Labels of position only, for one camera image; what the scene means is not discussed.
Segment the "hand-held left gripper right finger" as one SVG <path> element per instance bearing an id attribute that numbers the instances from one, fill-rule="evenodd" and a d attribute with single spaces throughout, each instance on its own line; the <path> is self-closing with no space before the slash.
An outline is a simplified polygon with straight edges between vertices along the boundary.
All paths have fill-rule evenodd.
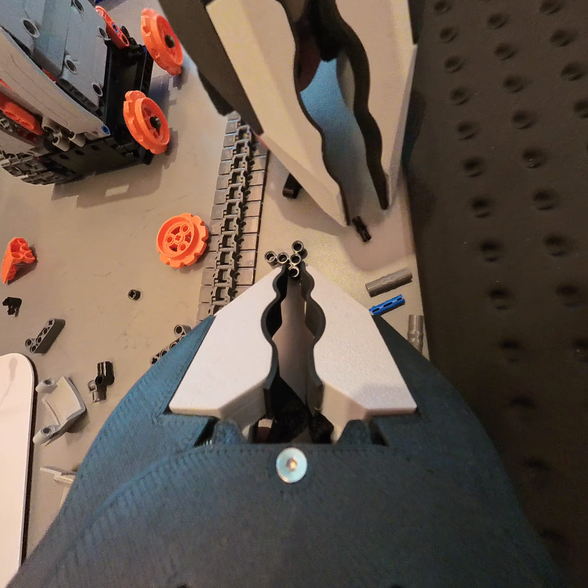
<path id="1" fill-rule="evenodd" d="M 314 267 L 301 267 L 313 336 L 306 399 L 340 437 L 351 421 L 415 413 L 417 405 L 370 312 Z"/>

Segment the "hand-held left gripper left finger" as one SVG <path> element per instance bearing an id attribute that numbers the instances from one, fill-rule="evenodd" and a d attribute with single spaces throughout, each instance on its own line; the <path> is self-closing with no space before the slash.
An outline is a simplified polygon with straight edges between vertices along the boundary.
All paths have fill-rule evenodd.
<path id="1" fill-rule="evenodd" d="M 288 280 L 287 268 L 277 268 L 210 318 L 171 413 L 231 420 L 243 429 L 281 412 L 288 397 L 273 336 Z"/>

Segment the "dark grey angled beam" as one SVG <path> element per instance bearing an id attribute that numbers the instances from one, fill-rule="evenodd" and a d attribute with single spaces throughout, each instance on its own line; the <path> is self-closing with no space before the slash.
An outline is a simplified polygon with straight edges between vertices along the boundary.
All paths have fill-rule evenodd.
<path id="1" fill-rule="evenodd" d="M 32 354 L 45 354 L 54 344 L 56 338 L 65 326 L 65 320 L 59 318 L 49 319 L 35 337 L 29 337 L 25 341 L 26 350 Z"/>

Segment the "grey curved panel piece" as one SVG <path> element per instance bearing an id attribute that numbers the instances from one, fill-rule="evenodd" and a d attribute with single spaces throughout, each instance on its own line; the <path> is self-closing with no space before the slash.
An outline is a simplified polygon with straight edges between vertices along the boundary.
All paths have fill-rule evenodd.
<path id="1" fill-rule="evenodd" d="M 53 422 L 42 426 L 33 438 L 36 446 L 47 445 L 64 435 L 86 412 L 84 400 L 70 378 L 42 379 L 35 387 Z"/>

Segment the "black dimpled mat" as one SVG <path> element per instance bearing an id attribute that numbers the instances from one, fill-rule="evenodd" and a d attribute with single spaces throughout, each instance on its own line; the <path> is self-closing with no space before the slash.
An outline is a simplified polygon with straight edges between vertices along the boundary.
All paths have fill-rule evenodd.
<path id="1" fill-rule="evenodd" d="M 587 587 L 587 1 L 415 1 L 405 148 L 430 358 Z"/>

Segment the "small orange connector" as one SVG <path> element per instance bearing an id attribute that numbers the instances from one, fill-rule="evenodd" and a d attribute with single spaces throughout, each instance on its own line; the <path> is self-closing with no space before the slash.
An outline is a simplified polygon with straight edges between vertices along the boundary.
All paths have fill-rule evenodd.
<path id="1" fill-rule="evenodd" d="M 23 264 L 31 264 L 36 261 L 31 247 L 24 238 L 13 238 L 4 253 L 1 264 L 1 282 L 4 284 L 13 280 L 18 268 Z"/>

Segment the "grey axle tube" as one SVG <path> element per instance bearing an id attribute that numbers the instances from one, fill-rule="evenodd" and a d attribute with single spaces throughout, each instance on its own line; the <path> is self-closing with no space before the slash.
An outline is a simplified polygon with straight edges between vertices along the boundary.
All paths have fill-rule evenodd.
<path id="1" fill-rule="evenodd" d="M 371 298 L 390 292 L 402 285 L 410 283 L 413 273 L 409 268 L 402 268 L 385 276 L 367 282 L 365 288 Z"/>

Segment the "black holed connector piece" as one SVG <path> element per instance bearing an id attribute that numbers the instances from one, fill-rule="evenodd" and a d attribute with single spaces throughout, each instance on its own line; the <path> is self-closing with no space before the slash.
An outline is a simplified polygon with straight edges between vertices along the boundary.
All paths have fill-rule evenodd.
<path id="1" fill-rule="evenodd" d="M 306 248 L 301 240 L 291 244 L 290 253 L 286 251 L 266 251 L 263 255 L 265 262 L 272 268 L 285 268 L 289 277 L 297 280 L 300 277 L 300 265 L 305 260 Z"/>

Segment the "blue pin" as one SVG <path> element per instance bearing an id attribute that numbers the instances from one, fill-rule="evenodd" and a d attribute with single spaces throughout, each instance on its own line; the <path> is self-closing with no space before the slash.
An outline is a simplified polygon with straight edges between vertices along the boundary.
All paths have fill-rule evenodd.
<path id="1" fill-rule="evenodd" d="M 393 298 L 390 298 L 384 302 L 380 302 L 379 304 L 373 305 L 369 308 L 369 312 L 372 316 L 381 316 L 385 313 L 391 312 L 406 303 L 406 300 L 403 295 L 397 295 Z"/>

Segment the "orange gear wheel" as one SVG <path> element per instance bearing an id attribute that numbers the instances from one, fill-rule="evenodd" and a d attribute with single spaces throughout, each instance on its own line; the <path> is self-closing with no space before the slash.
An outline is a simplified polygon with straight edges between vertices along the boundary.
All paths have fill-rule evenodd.
<path id="1" fill-rule="evenodd" d="M 208 246 L 209 229 L 204 221 L 190 213 L 169 218 L 159 229 L 156 248 L 160 260 L 180 269 L 195 264 Z"/>

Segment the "white book stand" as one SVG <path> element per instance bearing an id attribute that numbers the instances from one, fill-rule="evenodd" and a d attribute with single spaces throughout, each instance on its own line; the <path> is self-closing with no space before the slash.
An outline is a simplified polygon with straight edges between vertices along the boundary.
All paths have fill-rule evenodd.
<path id="1" fill-rule="evenodd" d="M 19 353 L 1 356 L 1 587 L 24 552 L 35 374 Z"/>

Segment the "grey toy robot vehicle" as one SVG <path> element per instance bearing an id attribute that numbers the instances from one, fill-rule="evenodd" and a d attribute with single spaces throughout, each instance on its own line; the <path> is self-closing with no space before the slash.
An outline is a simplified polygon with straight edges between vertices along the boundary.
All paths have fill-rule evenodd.
<path id="1" fill-rule="evenodd" d="M 141 39 L 95 1 L 1 1 L 1 168 L 63 185 L 165 153 L 171 131 L 148 96 L 153 66 L 181 74 L 169 21 L 144 8 Z"/>

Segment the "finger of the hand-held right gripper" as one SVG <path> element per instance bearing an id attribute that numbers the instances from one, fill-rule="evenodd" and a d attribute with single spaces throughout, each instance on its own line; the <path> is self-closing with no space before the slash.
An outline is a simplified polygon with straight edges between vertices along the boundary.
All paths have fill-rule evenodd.
<path id="1" fill-rule="evenodd" d="M 261 124 L 256 134 L 328 216 L 349 225 L 320 128 L 296 89 L 299 50 L 283 3 L 212 1 L 207 13 Z"/>
<path id="2" fill-rule="evenodd" d="M 417 42 L 408 1 L 318 1 L 353 75 L 352 112 L 379 206 L 398 184 Z"/>

